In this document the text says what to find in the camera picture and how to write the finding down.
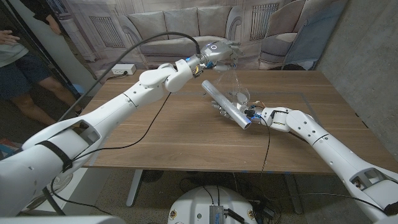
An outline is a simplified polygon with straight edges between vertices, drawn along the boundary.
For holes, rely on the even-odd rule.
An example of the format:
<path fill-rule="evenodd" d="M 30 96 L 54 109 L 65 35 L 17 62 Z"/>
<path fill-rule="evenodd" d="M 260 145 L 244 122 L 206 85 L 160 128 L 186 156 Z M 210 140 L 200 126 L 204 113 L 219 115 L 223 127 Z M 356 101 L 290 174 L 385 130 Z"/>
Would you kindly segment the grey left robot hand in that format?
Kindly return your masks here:
<path fill-rule="evenodd" d="M 239 46 L 239 42 L 232 40 L 213 42 L 204 46 L 198 55 L 186 58 L 185 61 L 196 75 L 204 69 L 225 72 L 235 68 L 238 58 L 244 56 Z"/>

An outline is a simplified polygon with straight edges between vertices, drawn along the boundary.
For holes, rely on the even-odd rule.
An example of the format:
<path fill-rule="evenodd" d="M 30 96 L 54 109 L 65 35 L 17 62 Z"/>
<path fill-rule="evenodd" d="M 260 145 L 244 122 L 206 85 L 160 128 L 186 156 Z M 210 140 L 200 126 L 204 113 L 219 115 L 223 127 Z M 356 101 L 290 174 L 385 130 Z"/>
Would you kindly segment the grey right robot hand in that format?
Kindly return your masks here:
<path fill-rule="evenodd" d="M 249 109 L 248 101 L 249 97 L 242 92 L 231 91 L 226 94 L 227 99 L 235 106 L 240 112 L 244 113 Z M 211 101 L 212 107 L 219 109 L 220 115 L 225 118 L 233 120 L 233 118 L 220 106 L 215 100 Z"/>

